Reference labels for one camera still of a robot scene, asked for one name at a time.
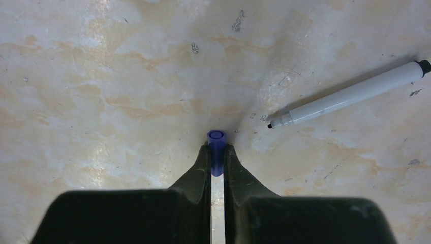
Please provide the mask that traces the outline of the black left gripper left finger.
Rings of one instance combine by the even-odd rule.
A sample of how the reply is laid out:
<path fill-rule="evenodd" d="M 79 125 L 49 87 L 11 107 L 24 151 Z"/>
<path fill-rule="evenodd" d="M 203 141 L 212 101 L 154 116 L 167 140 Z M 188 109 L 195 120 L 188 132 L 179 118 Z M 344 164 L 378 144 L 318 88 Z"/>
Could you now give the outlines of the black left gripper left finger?
<path fill-rule="evenodd" d="M 68 191 L 47 209 L 32 243 L 210 243 L 211 155 L 166 189 Z"/>

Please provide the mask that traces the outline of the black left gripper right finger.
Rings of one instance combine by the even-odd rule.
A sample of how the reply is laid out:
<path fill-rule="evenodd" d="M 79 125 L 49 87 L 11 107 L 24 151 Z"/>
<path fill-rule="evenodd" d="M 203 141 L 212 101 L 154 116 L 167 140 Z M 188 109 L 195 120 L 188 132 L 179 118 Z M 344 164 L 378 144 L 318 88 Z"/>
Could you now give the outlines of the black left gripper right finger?
<path fill-rule="evenodd" d="M 279 196 L 224 152 L 226 243 L 396 243 L 372 201 L 357 197 Z"/>

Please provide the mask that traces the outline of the purple pen cap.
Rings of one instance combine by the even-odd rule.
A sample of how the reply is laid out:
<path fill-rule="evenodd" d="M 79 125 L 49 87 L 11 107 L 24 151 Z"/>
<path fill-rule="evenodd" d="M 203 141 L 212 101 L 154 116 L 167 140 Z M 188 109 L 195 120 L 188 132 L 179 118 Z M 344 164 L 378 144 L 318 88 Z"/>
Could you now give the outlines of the purple pen cap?
<path fill-rule="evenodd" d="M 224 131 L 211 130 L 207 133 L 207 144 L 211 153 L 211 174 L 219 177 L 224 172 L 224 150 L 227 135 Z"/>

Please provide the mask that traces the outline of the white marker pen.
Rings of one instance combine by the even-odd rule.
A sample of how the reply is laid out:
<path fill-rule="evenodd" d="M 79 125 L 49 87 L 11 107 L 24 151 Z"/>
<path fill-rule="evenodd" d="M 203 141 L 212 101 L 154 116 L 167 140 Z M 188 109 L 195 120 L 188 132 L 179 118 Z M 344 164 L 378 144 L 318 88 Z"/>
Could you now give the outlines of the white marker pen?
<path fill-rule="evenodd" d="M 299 124 L 314 119 L 318 116 L 331 113 L 409 83 L 414 83 L 422 79 L 429 72 L 429 61 L 421 60 L 409 62 L 390 71 L 294 108 L 282 116 L 272 120 L 267 127 L 269 129 L 274 129 L 280 126 Z"/>

